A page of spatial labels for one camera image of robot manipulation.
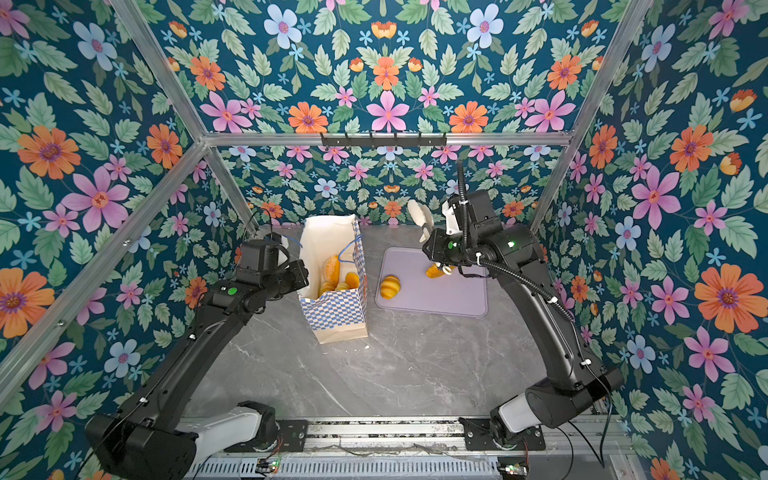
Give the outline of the long narrow striped bread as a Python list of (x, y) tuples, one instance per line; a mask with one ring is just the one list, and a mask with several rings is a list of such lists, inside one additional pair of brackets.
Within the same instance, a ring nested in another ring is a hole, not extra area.
[(325, 293), (336, 290), (336, 284), (332, 282), (323, 282), (319, 288), (318, 297), (323, 296)]

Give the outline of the oval golden bread bun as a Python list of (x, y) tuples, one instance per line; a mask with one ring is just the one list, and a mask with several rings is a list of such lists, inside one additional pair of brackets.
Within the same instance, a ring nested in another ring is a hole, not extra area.
[(340, 259), (338, 255), (332, 255), (325, 260), (321, 274), (322, 282), (332, 282), (336, 286), (338, 285), (340, 279)]

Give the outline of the checkered paper bread bag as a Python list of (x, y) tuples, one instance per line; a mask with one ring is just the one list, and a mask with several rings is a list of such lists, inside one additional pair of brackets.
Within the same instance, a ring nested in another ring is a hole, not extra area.
[(298, 231), (277, 232), (308, 270), (309, 284), (299, 289), (298, 301), (317, 341), (367, 337), (368, 276), (358, 218), (312, 216)]

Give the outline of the yellow orange mango bread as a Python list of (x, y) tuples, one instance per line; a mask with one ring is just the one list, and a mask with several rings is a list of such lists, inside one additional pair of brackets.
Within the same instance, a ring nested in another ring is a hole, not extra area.
[(349, 289), (358, 289), (360, 286), (360, 277), (355, 272), (349, 272), (345, 276), (345, 283)]

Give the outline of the lavender plastic tray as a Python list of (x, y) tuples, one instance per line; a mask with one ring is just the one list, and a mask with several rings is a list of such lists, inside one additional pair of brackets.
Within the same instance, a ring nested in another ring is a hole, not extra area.
[(429, 278), (426, 274), (433, 266), (427, 256), (416, 248), (390, 247), (383, 254), (378, 284), (388, 276), (400, 283), (400, 291), (386, 299), (375, 288), (376, 304), (388, 310), (410, 313), (429, 313), (465, 317), (483, 317), (488, 312), (486, 271), (477, 266), (465, 267), (466, 278), (457, 270), (450, 275)]

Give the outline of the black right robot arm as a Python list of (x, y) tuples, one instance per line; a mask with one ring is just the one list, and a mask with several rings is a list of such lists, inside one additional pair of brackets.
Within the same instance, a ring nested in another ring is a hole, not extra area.
[(587, 346), (531, 230), (524, 224), (504, 226), (486, 191), (467, 190), (462, 168), (457, 186), (446, 204), (445, 227), (424, 226), (422, 250), (440, 267), (484, 268), (521, 314), (546, 372), (524, 393), (491, 411), (491, 434), (504, 443), (529, 428), (559, 427), (618, 390), (624, 376)]

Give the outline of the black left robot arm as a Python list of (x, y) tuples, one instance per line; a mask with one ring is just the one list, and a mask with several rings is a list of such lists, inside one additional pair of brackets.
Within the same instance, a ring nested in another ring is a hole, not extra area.
[(301, 290), (308, 271), (277, 233), (241, 246), (234, 275), (198, 300), (193, 321), (168, 357), (116, 414), (96, 414), (85, 435), (100, 466), (123, 479), (181, 479), (198, 462), (237, 444), (271, 450), (278, 442), (273, 407), (243, 401), (198, 423), (182, 416), (230, 341), (268, 303)]

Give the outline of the small round striped bun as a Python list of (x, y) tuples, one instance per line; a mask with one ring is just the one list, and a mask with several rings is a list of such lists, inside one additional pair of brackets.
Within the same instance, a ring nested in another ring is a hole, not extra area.
[(394, 275), (385, 276), (379, 286), (379, 294), (383, 299), (391, 300), (401, 291), (401, 282)]

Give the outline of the black hook rail bracket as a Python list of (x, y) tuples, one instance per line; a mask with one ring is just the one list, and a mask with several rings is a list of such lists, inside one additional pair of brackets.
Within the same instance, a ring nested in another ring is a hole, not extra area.
[(324, 147), (442, 147), (448, 144), (446, 134), (392, 133), (392, 134), (321, 134)]

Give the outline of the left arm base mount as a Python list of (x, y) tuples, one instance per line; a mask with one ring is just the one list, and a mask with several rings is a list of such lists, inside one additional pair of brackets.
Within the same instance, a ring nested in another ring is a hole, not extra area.
[(302, 452), (306, 442), (307, 420), (278, 419), (275, 408), (256, 401), (242, 401), (239, 407), (261, 415), (259, 429), (251, 439), (227, 449), (229, 453)]

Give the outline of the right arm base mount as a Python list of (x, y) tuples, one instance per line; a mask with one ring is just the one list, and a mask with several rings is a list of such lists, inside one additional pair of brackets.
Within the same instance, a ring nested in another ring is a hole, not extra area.
[(520, 432), (507, 428), (495, 408), (487, 417), (459, 417), (465, 448), (469, 451), (543, 451), (544, 434), (536, 424)]

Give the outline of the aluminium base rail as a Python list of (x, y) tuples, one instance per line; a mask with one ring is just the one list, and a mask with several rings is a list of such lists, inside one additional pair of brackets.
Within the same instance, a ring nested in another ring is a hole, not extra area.
[(465, 448), (460, 416), (313, 417), (302, 452), (289, 454), (347, 454), (354, 457), (424, 454), (438, 456), (507, 455), (519, 453), (574, 453), (591, 459), (633, 454), (633, 442), (614, 418), (582, 415), (559, 427), (540, 426), (543, 451), (469, 451)]

